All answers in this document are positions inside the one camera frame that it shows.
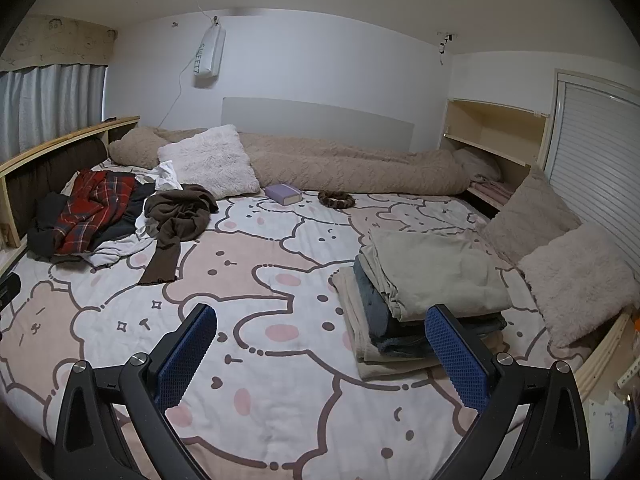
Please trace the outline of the brown knit cardigan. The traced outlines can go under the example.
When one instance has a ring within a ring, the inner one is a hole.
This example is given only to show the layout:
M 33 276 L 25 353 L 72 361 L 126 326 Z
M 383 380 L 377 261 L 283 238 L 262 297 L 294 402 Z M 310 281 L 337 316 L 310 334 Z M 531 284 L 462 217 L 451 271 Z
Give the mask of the brown knit cardigan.
M 182 190 L 162 191 L 151 196 L 144 213 L 146 218 L 157 222 L 156 248 L 138 284 L 175 281 L 181 243 L 200 236 L 209 224 L 210 215 L 218 211 L 214 196 L 198 184 L 186 184 Z

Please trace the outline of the blue folded garment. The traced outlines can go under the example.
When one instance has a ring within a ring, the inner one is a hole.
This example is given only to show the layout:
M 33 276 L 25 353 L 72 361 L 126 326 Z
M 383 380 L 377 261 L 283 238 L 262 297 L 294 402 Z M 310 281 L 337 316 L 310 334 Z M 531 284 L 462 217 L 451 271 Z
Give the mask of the blue folded garment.
M 434 351 L 425 336 L 424 320 L 400 322 L 394 318 L 364 272 L 360 257 L 354 262 L 354 274 L 368 323 L 369 337 L 378 352 L 393 358 L 434 356 Z

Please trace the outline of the cream folded knit garment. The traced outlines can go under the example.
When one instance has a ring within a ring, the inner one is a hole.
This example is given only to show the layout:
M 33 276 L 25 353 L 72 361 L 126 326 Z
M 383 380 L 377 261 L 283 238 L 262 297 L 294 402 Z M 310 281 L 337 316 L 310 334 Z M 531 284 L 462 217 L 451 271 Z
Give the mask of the cream folded knit garment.
M 331 282 L 344 311 L 350 348 L 362 380 L 405 376 L 440 365 L 436 356 L 428 356 L 425 359 L 383 356 L 369 337 L 369 324 L 352 268 L 343 266 L 338 269 L 331 276 Z

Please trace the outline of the beige folded garment top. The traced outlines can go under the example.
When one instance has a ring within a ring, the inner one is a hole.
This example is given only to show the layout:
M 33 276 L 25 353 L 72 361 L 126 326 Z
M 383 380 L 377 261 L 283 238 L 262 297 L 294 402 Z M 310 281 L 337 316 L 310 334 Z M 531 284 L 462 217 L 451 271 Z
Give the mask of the beige folded garment top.
M 458 318 L 512 307 L 495 263 L 465 236 L 373 229 L 369 240 L 360 266 L 400 322 L 439 304 Z

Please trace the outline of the beige quilted cushion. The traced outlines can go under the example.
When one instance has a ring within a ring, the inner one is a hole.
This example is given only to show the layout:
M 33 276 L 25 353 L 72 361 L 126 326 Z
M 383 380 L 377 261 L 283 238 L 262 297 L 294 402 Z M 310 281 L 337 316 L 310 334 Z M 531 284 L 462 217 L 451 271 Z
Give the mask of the beige quilted cushion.
M 533 166 L 510 200 L 482 229 L 482 237 L 501 258 L 517 264 L 581 224 L 553 191 L 544 172 Z

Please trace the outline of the black garment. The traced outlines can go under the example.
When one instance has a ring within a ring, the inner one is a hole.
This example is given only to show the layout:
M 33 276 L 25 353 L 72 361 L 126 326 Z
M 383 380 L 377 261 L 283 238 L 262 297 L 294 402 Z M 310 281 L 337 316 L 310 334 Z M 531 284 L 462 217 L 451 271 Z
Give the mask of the black garment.
M 53 252 L 53 226 L 66 204 L 67 197 L 51 193 L 38 204 L 35 223 L 27 232 L 27 247 L 39 257 L 66 256 L 55 255 Z

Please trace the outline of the red plaid garment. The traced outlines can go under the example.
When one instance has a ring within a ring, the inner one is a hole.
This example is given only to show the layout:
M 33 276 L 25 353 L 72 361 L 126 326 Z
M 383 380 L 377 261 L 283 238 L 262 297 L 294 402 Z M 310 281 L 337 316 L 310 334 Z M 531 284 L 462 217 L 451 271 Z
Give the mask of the red plaid garment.
M 85 252 L 96 232 L 122 218 L 136 184 L 130 172 L 80 170 L 53 226 L 55 255 Z

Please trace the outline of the wooden headboard shelf left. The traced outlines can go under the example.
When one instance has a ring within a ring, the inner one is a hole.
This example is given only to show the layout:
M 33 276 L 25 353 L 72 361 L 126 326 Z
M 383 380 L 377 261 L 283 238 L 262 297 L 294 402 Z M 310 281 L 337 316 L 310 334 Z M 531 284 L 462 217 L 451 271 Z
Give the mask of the wooden headboard shelf left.
M 44 142 L 1 165 L 1 240 L 14 259 L 26 244 L 38 200 L 60 192 L 75 172 L 107 159 L 108 144 L 139 121 L 137 116 L 111 118 Z

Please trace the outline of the white window blind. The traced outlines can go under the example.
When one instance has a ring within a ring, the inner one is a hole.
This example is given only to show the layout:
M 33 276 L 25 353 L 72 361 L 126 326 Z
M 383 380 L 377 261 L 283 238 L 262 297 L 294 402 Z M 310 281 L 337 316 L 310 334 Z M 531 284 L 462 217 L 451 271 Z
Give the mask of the white window blind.
M 638 271 L 638 93 L 600 78 L 557 73 L 544 172 L 580 220 L 607 230 Z

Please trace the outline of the wooden shelf right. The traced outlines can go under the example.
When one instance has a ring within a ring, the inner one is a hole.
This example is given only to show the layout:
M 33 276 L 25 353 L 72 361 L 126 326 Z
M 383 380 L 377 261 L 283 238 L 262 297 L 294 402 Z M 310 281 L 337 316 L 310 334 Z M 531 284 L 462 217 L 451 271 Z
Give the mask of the wooden shelf right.
M 472 151 L 496 163 L 500 176 L 472 183 L 466 194 L 489 210 L 499 210 L 538 164 L 547 122 L 547 115 L 526 108 L 451 99 L 440 146 L 453 152 Z

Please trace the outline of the fluffy white pillow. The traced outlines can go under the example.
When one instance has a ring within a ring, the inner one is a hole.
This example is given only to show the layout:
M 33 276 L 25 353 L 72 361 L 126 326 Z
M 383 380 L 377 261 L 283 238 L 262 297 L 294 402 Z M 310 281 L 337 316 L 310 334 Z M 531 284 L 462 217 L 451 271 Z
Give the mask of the fluffy white pillow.
M 257 194 L 260 184 L 234 125 L 209 128 L 157 150 L 160 162 L 171 162 L 181 184 L 197 184 L 214 196 Z

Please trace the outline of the purple book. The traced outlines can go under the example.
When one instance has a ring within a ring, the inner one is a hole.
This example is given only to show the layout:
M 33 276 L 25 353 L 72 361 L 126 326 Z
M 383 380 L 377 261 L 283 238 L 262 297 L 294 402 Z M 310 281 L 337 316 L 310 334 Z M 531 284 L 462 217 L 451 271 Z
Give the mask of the purple book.
M 265 194 L 274 200 L 276 203 L 282 206 L 290 206 L 298 203 L 303 198 L 303 193 L 292 185 L 277 183 L 266 186 L 264 188 Z

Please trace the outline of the brown scrunchie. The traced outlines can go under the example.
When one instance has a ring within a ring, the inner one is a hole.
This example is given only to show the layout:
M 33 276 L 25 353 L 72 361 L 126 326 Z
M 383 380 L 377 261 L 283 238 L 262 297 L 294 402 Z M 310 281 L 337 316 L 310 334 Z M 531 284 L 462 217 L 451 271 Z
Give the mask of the brown scrunchie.
M 318 201 L 326 208 L 335 210 L 349 209 L 356 205 L 355 197 L 346 192 L 320 191 Z

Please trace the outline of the beige quilted duvet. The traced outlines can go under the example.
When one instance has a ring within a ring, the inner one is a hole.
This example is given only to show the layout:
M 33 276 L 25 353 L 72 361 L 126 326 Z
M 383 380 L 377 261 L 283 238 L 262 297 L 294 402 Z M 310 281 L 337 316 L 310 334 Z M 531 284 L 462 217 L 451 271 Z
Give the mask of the beige quilted duvet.
M 160 164 L 161 146 L 206 130 L 133 128 L 110 144 L 108 154 L 117 165 L 151 170 Z M 238 133 L 261 190 L 284 183 L 301 191 L 439 196 L 459 194 L 470 185 L 450 151 L 401 153 L 328 140 Z

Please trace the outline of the grey curtain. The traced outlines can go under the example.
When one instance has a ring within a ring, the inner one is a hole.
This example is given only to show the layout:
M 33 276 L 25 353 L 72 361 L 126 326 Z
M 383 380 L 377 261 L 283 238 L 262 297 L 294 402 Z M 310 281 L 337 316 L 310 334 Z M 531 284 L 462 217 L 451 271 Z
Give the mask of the grey curtain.
M 1 75 L 0 151 L 6 162 L 102 120 L 104 66 L 49 65 Z

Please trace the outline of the white air conditioner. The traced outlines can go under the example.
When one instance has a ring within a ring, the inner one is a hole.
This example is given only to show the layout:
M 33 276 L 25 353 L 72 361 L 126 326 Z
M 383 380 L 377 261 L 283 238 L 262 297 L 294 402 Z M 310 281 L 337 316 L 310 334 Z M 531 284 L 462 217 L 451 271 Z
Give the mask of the white air conditioner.
M 193 65 L 198 79 L 216 78 L 219 75 L 226 31 L 219 25 L 210 26 L 196 51 Z

